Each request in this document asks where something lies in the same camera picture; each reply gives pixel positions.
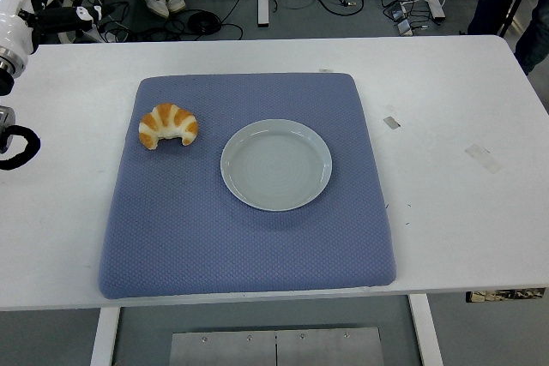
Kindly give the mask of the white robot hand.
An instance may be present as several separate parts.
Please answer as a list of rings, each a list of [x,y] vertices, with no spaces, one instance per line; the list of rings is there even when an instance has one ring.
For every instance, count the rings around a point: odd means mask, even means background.
[[[1,46],[26,57],[42,35],[87,31],[107,13],[81,0],[1,0]]]

